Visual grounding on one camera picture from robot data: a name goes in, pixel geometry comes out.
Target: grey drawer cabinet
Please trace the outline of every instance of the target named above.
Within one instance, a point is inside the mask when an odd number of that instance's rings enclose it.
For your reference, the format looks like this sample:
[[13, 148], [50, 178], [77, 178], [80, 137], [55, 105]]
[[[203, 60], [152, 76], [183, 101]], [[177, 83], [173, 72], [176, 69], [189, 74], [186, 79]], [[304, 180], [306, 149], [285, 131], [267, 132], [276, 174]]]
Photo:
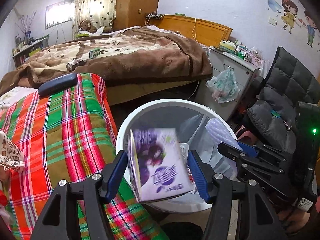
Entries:
[[244, 61], [243, 59], [228, 53], [220, 52], [210, 47], [210, 61], [212, 63], [212, 73], [214, 76], [219, 75], [222, 71], [231, 67], [235, 71], [236, 81], [240, 89], [239, 95], [235, 100], [219, 104], [212, 98], [212, 93], [206, 86], [206, 80], [202, 80], [197, 91], [195, 101], [214, 110], [223, 120], [227, 121], [236, 109], [241, 100], [243, 92], [246, 90], [252, 79], [259, 75], [259, 68], [255, 65]]

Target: wooden headboard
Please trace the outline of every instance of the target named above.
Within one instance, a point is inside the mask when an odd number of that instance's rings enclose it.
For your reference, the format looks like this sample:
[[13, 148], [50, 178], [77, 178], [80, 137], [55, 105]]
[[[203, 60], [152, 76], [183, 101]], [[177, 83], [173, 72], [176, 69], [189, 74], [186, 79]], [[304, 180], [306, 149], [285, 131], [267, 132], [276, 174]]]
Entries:
[[197, 41], [206, 46], [218, 47], [220, 41], [227, 41], [232, 32], [232, 28], [221, 24], [176, 15], [165, 15], [162, 20], [151, 18], [149, 23], [160, 29], [180, 32], [183, 36], [194, 39], [192, 31], [195, 27], [195, 21]]

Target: wooden wardrobe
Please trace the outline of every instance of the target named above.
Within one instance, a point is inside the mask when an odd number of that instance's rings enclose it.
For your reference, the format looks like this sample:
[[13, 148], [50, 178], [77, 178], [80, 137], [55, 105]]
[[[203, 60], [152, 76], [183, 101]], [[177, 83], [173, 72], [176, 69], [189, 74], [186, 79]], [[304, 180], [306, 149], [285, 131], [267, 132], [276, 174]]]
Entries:
[[144, 26], [146, 14], [156, 11], [158, 2], [159, 0], [116, 0], [113, 30], [118, 31], [136, 25]]

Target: fleece blanket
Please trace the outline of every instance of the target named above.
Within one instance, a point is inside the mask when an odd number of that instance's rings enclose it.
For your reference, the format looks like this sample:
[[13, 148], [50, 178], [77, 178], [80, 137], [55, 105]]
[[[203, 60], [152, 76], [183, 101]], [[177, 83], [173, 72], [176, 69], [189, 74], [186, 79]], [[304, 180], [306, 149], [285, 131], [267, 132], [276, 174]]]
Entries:
[[[35, 223], [61, 179], [78, 182], [114, 160], [116, 126], [104, 81], [78, 74], [78, 85], [39, 99], [34, 92], [0, 113], [0, 129], [23, 151], [24, 171], [4, 185], [16, 239], [30, 239]], [[168, 240], [122, 179], [105, 205], [115, 239]], [[78, 204], [82, 240], [90, 239], [83, 202]]]
[[[90, 49], [97, 47], [101, 54], [89, 59]], [[74, 58], [87, 60], [75, 72], [95, 73], [109, 87], [192, 81], [212, 75], [206, 51], [196, 41], [142, 27], [115, 36], [85, 37], [45, 48], [3, 77], [0, 96], [18, 84], [38, 88], [68, 73], [67, 63]]]

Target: window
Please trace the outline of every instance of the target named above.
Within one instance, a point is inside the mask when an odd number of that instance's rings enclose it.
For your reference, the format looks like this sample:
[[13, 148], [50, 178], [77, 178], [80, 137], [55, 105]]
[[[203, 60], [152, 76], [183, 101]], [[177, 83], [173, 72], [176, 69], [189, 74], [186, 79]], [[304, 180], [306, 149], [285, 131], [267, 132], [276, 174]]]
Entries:
[[71, 21], [75, 15], [74, 0], [65, 0], [45, 8], [45, 28]]

